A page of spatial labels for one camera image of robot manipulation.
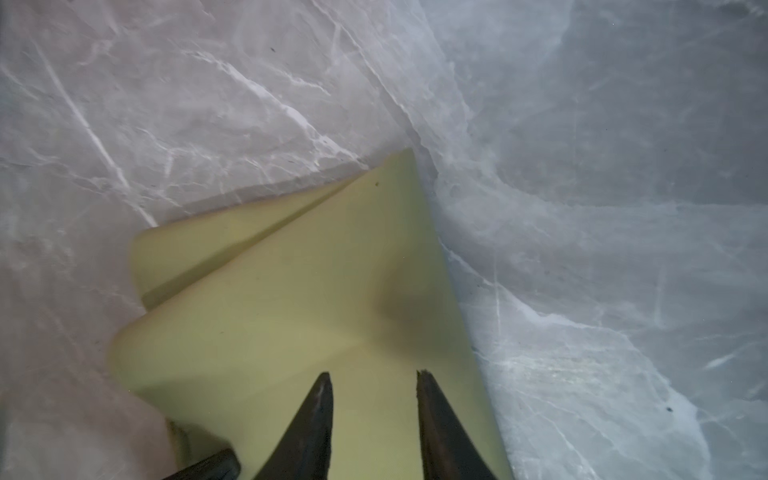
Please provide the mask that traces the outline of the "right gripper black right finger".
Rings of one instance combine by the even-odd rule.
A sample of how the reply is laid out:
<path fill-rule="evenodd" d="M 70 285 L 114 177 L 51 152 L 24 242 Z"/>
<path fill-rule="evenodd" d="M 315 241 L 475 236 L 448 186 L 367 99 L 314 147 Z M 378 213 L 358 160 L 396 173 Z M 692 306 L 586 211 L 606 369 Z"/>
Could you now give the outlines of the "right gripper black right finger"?
<path fill-rule="evenodd" d="M 417 372 L 416 395 L 423 477 L 496 480 L 431 372 Z"/>

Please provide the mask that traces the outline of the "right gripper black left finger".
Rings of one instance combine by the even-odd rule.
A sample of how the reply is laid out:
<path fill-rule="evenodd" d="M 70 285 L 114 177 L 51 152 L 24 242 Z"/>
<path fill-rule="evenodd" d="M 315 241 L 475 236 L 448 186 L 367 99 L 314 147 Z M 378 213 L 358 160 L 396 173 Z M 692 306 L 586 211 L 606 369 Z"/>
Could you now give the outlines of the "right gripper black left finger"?
<path fill-rule="evenodd" d="M 334 395 L 321 373 L 255 479 L 326 480 L 331 463 Z"/>

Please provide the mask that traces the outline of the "olive green skirt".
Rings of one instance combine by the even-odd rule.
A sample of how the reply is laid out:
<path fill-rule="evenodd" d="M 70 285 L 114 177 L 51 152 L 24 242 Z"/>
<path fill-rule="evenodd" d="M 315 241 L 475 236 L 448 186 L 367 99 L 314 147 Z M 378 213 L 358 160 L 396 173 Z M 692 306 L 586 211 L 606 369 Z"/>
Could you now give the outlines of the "olive green skirt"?
<path fill-rule="evenodd" d="M 426 370 L 493 474 L 512 475 L 408 150 L 124 327 L 108 365 L 168 420 L 226 442 L 244 479 L 322 373 L 330 477 L 420 478 Z"/>

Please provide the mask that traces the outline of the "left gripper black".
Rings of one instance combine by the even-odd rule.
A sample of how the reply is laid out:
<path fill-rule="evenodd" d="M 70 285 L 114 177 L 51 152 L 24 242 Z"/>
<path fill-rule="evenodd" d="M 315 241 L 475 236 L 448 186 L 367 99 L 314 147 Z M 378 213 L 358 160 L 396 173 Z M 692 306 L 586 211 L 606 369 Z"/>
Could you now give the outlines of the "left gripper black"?
<path fill-rule="evenodd" d="M 225 449 L 163 480 L 237 480 L 240 472 L 241 466 L 235 452 Z"/>

